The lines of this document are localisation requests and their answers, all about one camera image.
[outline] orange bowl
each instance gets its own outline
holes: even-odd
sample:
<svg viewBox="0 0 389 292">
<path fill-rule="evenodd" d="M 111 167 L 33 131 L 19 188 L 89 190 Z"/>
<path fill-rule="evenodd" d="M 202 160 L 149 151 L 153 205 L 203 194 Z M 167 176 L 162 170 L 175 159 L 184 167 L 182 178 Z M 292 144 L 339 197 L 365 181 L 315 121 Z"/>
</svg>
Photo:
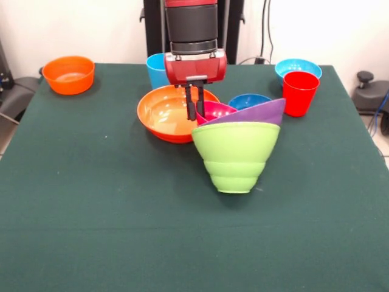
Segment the orange bowl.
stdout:
<svg viewBox="0 0 389 292">
<path fill-rule="evenodd" d="M 194 103 L 199 95 L 191 88 Z M 204 100 L 220 102 L 211 92 L 204 90 Z M 197 121 L 188 120 L 185 89 L 173 85 L 157 88 L 146 94 L 137 108 L 140 122 L 158 138 L 176 144 L 192 142 L 192 130 Z"/>
<path fill-rule="evenodd" d="M 66 96 L 87 91 L 93 84 L 95 64 L 88 58 L 71 56 L 51 61 L 42 74 L 56 93 Z"/>
</svg>

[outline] white wall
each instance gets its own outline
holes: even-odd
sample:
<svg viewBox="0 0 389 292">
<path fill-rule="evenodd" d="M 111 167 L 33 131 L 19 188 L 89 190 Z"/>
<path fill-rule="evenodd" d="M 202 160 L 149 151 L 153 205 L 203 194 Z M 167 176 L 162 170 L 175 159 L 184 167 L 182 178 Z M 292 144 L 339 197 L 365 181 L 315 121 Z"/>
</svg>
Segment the white wall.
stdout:
<svg viewBox="0 0 389 292">
<path fill-rule="evenodd" d="M 247 24 L 241 29 L 240 60 L 260 53 L 262 6 L 263 0 L 245 5 Z M 332 64 L 349 93 L 360 70 L 388 80 L 388 11 L 388 0 L 272 0 L 273 62 L 300 57 Z M 268 40 L 266 44 L 268 57 Z"/>
<path fill-rule="evenodd" d="M 62 55 L 102 63 L 147 57 L 142 0 L 0 0 L 0 38 L 13 75 L 37 75 Z"/>
<path fill-rule="evenodd" d="M 260 51 L 262 4 L 246 0 L 238 60 Z M 37 75 L 49 60 L 69 54 L 143 63 L 142 6 L 142 0 L 0 0 L 0 38 L 15 77 Z M 273 61 L 301 57 L 333 64 L 349 92 L 361 69 L 388 79 L 388 11 L 388 0 L 272 0 Z"/>
</svg>

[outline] floor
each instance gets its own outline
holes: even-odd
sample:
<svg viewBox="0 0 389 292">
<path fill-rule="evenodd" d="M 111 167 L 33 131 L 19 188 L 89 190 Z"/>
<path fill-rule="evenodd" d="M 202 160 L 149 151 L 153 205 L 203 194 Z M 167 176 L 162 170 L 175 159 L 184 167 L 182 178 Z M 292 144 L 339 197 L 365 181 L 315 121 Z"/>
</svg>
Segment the floor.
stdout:
<svg viewBox="0 0 389 292">
<path fill-rule="evenodd" d="M 361 118 L 367 127 L 371 117 L 362 116 Z M 8 147 L 8 144 L 12 140 L 14 133 L 17 130 L 17 127 L 18 126 L 16 126 L 9 120 L 6 120 L 5 118 L 0 116 L 0 159 L 3 157 L 3 155 L 6 155 L 6 149 Z M 383 156 L 389 156 L 389 137 L 384 137 L 383 135 L 381 135 L 381 132 L 378 129 L 376 135 L 373 137 L 373 141 L 381 150 Z M 385 161 L 389 169 L 389 157 L 385 157 Z"/>
</svg>

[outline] lime green bowl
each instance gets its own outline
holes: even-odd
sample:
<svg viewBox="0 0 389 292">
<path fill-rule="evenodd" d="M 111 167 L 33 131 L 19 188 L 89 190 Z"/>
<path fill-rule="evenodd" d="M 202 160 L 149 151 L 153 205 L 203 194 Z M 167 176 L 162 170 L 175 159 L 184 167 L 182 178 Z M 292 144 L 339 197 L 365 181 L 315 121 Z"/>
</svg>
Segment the lime green bowl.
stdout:
<svg viewBox="0 0 389 292">
<path fill-rule="evenodd" d="M 194 144 L 221 193 L 249 193 L 277 143 L 272 123 L 217 123 L 193 130 Z"/>
</svg>

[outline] purple bowl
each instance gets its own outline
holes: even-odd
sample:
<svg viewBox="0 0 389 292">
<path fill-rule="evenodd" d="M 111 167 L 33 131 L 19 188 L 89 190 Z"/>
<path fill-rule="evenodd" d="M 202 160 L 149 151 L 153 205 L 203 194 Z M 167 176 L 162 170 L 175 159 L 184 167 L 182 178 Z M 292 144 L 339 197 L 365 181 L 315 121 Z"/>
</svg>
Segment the purple bowl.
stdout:
<svg viewBox="0 0 389 292">
<path fill-rule="evenodd" d="M 219 117 L 202 126 L 213 125 L 216 123 L 231 123 L 231 122 L 263 122 L 273 123 L 281 126 L 283 114 L 285 110 L 285 99 L 276 99 L 271 102 L 261 103 L 260 105 L 245 108 L 241 111 L 229 114 L 228 116 Z"/>
</svg>

